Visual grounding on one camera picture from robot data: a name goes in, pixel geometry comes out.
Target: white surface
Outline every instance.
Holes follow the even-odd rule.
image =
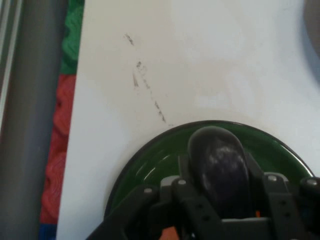
[[[320,62],[303,4],[86,1],[58,238],[87,237],[134,152],[187,122],[262,129],[320,175]]]

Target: black scribble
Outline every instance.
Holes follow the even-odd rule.
[[[132,73],[132,78],[133,78],[134,87],[135,87],[135,88],[138,88],[139,85],[138,85],[138,81],[137,81],[137,78],[136,78],[136,75],[135,75],[134,72]]]
[[[139,73],[143,76],[147,73],[147,67],[143,65],[141,61],[137,62],[136,68],[138,69]]]
[[[147,80],[145,78],[143,78],[142,80],[144,82],[144,85],[145,85],[146,89],[150,89],[150,86],[149,86]]]
[[[159,111],[158,114],[161,116],[162,121],[163,121],[164,123],[166,123],[165,116],[164,116],[164,114],[162,113],[162,111],[161,111],[161,109],[160,109],[159,104],[157,103],[157,101],[154,101],[154,105],[155,105],[156,109],[158,109],[158,111]]]
[[[132,38],[127,33],[124,36],[126,37],[126,39],[128,39],[128,41],[131,43],[132,46],[135,45],[134,41],[132,40]]]

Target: black plastic bracket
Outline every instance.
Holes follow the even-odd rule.
[[[320,234],[320,177],[305,177],[300,181],[301,212],[308,230]]]
[[[172,195],[185,216],[183,223],[186,229],[193,231],[195,237],[201,240],[225,240],[223,224],[209,201],[199,195],[192,184],[184,179],[172,183]]]
[[[262,181],[276,239],[309,239],[285,180],[276,173],[268,173]]]
[[[145,214],[152,203],[158,199],[158,193],[158,189],[153,185],[137,186],[109,216],[104,218],[87,239],[127,240],[126,231],[130,230],[130,225],[135,221],[139,223],[138,220],[142,219],[141,214]]]

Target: green bowl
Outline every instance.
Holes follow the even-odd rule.
[[[168,176],[179,175],[178,155],[187,153],[190,136],[198,129],[216,126],[232,132],[265,172],[285,175],[298,185],[313,173],[287,145],[252,126],[230,121],[196,121],[174,127],[145,144],[125,165],[117,178],[105,210],[108,215],[124,197],[141,184],[160,185]]]

